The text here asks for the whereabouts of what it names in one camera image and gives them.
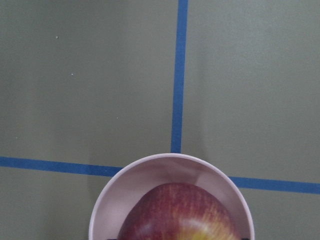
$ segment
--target bowl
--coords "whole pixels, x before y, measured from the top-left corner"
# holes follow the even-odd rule
[[[210,163],[180,153],[147,156],[121,169],[96,200],[89,240],[116,239],[125,218],[140,198],[165,183],[189,183],[205,189],[229,211],[241,238],[255,240],[249,207],[232,180]]]

